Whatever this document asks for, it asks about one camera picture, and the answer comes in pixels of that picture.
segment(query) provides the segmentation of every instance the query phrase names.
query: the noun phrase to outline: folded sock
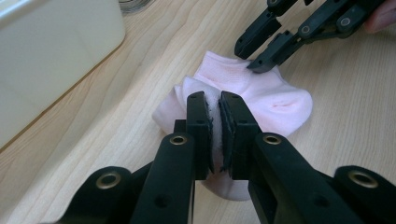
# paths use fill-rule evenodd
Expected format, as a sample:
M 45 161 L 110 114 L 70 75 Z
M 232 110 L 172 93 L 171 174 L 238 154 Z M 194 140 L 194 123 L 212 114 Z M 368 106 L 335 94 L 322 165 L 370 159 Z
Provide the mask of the folded sock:
M 171 133 L 175 119 L 185 119 L 187 97 L 204 91 L 209 116 L 213 119 L 212 153 L 215 173 L 203 181 L 204 186 L 228 200 L 250 199 L 248 182 L 232 180 L 222 166 L 221 118 L 218 101 L 221 91 L 240 95 L 246 102 L 263 132 L 287 136 L 309 117 L 312 98 L 307 91 L 288 84 L 277 68 L 255 74 L 246 69 L 249 61 L 229 59 L 208 51 L 193 77 L 185 77 L 154 111 L 152 117 L 166 132 Z

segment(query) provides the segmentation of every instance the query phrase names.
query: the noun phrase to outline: white container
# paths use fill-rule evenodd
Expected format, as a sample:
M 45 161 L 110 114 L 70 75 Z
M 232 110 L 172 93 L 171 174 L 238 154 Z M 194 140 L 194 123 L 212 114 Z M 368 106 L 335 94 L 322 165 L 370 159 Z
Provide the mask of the white container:
M 0 0 L 0 148 L 124 36 L 117 0 Z

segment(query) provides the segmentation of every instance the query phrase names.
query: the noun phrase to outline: wood grain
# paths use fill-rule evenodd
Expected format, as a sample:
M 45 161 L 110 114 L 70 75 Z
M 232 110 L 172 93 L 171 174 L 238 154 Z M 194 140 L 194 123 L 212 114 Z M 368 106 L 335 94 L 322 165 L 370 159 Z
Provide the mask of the wood grain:
M 298 27 L 318 6 L 281 18 Z M 233 45 L 265 9 L 263 1 L 155 1 L 124 16 L 127 36 L 0 154 L 0 223 L 53 222 L 94 171 L 134 171 L 153 160 L 164 137 L 151 113 L 207 50 L 234 57 Z M 302 47 L 283 77 L 308 90 L 314 109 L 289 140 L 320 171 L 356 164 L 396 183 L 396 29 Z M 259 223 L 251 202 L 228 202 L 197 183 L 194 223 Z

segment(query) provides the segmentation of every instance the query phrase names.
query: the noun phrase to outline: pink sock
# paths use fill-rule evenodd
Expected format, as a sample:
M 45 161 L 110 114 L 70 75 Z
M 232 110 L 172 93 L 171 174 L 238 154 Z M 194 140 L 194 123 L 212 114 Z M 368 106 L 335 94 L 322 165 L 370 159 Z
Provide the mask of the pink sock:
M 152 117 L 166 133 L 173 131 L 175 119 L 186 118 L 187 97 L 204 91 L 209 116 L 213 119 L 212 153 L 215 173 L 203 184 L 222 198 L 244 201 L 250 198 L 248 182 L 232 180 L 222 166 L 221 118 L 218 100 L 221 91 L 236 93 L 245 100 L 263 132 L 287 136 L 309 117 L 312 99 L 307 91 L 289 85 L 277 68 L 263 74 L 246 69 L 249 61 L 229 59 L 208 51 L 194 77 L 176 85 L 154 111 Z

